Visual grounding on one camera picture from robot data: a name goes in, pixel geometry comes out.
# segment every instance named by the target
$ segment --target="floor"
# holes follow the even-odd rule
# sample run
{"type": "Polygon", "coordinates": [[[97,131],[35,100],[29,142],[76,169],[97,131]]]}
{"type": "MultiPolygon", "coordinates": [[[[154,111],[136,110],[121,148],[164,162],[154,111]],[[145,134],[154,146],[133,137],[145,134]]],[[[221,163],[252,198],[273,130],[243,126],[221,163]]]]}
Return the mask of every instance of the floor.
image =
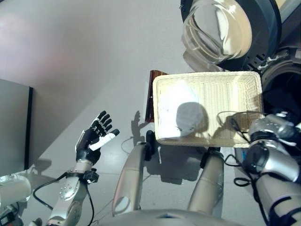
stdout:
{"type": "MultiPolygon", "coordinates": [[[[32,187],[58,177],[75,163],[81,131],[102,110],[110,113],[120,135],[101,149],[100,174],[89,186],[94,225],[111,218],[111,201],[134,140],[152,124],[144,112],[149,72],[191,72],[182,58],[180,1],[174,0],[5,0],[0,3],[0,78],[34,88],[32,187]]],[[[187,208],[200,174],[195,148],[163,152],[144,169],[143,209],[187,208]]],[[[242,225],[264,225],[252,191],[232,181],[240,172],[225,167],[222,217],[242,225]]],[[[38,193],[54,205],[59,184],[38,193]]],[[[50,211],[31,198],[21,205],[24,225],[50,211]]],[[[91,218],[87,199],[79,225],[91,218]]]]}

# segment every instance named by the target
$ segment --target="wicker basket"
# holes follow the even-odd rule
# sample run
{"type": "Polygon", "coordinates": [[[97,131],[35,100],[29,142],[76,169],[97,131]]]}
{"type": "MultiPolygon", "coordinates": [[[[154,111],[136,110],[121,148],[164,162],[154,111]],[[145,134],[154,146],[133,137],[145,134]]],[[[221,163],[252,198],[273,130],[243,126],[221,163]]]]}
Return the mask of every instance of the wicker basket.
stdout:
{"type": "MultiPolygon", "coordinates": [[[[153,83],[154,117],[156,139],[165,145],[232,146],[248,147],[248,143],[234,131],[229,118],[234,113],[245,111],[262,112],[261,80],[255,72],[214,72],[164,75],[153,83]],[[185,81],[198,97],[204,110],[203,122],[189,135],[183,137],[160,137],[160,97],[168,87],[185,81]]],[[[247,130],[260,114],[244,114],[239,126],[247,130]]]]}

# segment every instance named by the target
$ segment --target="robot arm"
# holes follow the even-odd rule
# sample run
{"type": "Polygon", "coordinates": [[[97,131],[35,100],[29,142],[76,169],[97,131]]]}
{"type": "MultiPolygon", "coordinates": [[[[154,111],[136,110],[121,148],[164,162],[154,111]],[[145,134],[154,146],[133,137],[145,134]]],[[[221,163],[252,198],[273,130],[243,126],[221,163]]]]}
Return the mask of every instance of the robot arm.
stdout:
{"type": "Polygon", "coordinates": [[[87,185],[98,181],[99,175],[92,166],[100,158],[100,148],[119,134],[118,129],[108,132],[112,128],[111,122],[110,115],[103,111],[82,132],[75,146],[75,167],[65,173],[66,181],[61,187],[47,225],[75,226],[78,223],[82,203],[86,195],[89,195],[87,185]]]}
{"type": "Polygon", "coordinates": [[[295,145],[300,130],[278,116],[268,115],[253,121],[249,135],[251,143],[243,168],[258,175],[257,201],[270,225],[300,225],[300,167],[281,144],[295,145]]]}

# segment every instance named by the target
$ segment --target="clear plastic dome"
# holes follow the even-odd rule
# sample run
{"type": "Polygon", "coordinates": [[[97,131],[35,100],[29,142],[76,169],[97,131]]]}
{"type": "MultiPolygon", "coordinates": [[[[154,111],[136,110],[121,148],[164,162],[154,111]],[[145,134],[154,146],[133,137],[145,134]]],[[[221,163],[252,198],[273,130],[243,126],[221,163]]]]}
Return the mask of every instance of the clear plastic dome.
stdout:
{"type": "Polygon", "coordinates": [[[184,22],[182,41],[197,60],[218,64],[247,53],[252,30],[235,0],[195,0],[184,22]]]}

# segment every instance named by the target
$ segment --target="black wire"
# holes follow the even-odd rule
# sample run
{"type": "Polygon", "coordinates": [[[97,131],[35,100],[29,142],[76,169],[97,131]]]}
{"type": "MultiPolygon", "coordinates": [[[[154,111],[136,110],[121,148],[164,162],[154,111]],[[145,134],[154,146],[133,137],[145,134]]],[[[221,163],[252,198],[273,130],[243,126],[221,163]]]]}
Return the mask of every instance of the black wire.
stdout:
{"type": "MultiPolygon", "coordinates": [[[[242,163],[234,156],[234,155],[232,155],[232,154],[230,154],[230,155],[228,155],[227,156],[227,158],[225,159],[225,164],[226,164],[226,160],[229,158],[229,157],[233,157],[235,160],[236,160],[236,162],[238,163],[238,166],[240,166],[240,167],[242,167],[242,163]]],[[[269,226],[269,221],[268,221],[268,219],[267,219],[267,216],[266,216],[266,214],[265,214],[265,212],[264,212],[264,209],[263,209],[263,205],[262,205],[262,202],[260,201],[260,198],[259,198],[259,194],[258,194],[258,190],[257,190],[257,187],[256,187],[256,181],[257,181],[257,179],[253,179],[253,177],[251,176],[251,174],[249,173],[249,172],[247,172],[247,171],[245,171],[244,170],[244,172],[246,173],[246,175],[249,177],[249,179],[247,179],[247,178],[235,178],[234,179],[234,184],[235,185],[237,185],[237,186],[239,186],[239,187],[244,187],[244,186],[248,186],[248,185],[251,185],[252,186],[252,189],[253,189],[253,196],[254,196],[254,199],[255,199],[255,201],[258,203],[258,205],[259,205],[259,209],[260,209],[260,212],[261,212],[261,215],[262,215],[262,217],[263,217],[263,220],[264,220],[264,223],[267,225],[267,226],[269,226]],[[244,184],[240,184],[240,183],[238,183],[238,181],[244,181],[244,182],[246,182],[246,183],[244,183],[244,184]]]]}
{"type": "Polygon", "coordinates": [[[247,111],[247,112],[237,112],[235,114],[233,114],[230,118],[230,125],[231,127],[248,143],[250,143],[250,141],[246,138],[246,136],[244,135],[245,133],[247,132],[243,132],[241,129],[240,129],[240,126],[238,124],[238,122],[236,121],[235,119],[235,116],[236,115],[239,115],[239,114],[245,114],[245,113],[257,113],[257,114],[262,114],[262,115],[266,115],[265,113],[262,113],[262,112],[256,112],[256,111],[247,111]]]}
{"type": "Polygon", "coordinates": [[[224,160],[224,163],[225,163],[227,166],[240,167],[240,165],[232,165],[232,164],[227,163],[227,160],[228,160],[228,158],[230,158],[230,157],[232,157],[232,158],[234,158],[234,159],[236,160],[236,158],[235,158],[234,155],[229,154],[229,155],[227,156],[227,158],[224,160]]]}
{"type": "Polygon", "coordinates": [[[55,183],[55,182],[61,180],[61,179],[64,178],[66,175],[67,175],[67,172],[64,172],[64,173],[63,173],[61,176],[59,176],[57,179],[54,179],[54,180],[52,180],[52,181],[49,181],[49,182],[47,182],[47,183],[44,183],[44,184],[38,186],[38,187],[33,191],[33,193],[32,193],[33,197],[34,197],[37,201],[39,201],[40,203],[42,203],[44,206],[46,206],[47,208],[53,210],[53,207],[52,207],[52,206],[50,206],[49,204],[47,204],[46,202],[44,202],[43,200],[41,200],[40,198],[38,198],[38,197],[36,196],[36,192],[37,192],[38,190],[40,190],[41,188],[45,187],[45,186],[48,186],[48,185],[50,185],[50,184],[52,184],[52,183],[55,183]]]}
{"type": "Polygon", "coordinates": [[[90,200],[90,204],[91,204],[91,208],[92,208],[92,217],[91,217],[90,223],[88,224],[88,226],[90,226],[92,224],[92,222],[93,222],[93,219],[94,219],[94,205],[93,205],[93,201],[92,201],[90,192],[88,190],[88,186],[86,186],[86,190],[87,190],[87,194],[88,194],[88,197],[89,197],[89,200],[90,200]]]}

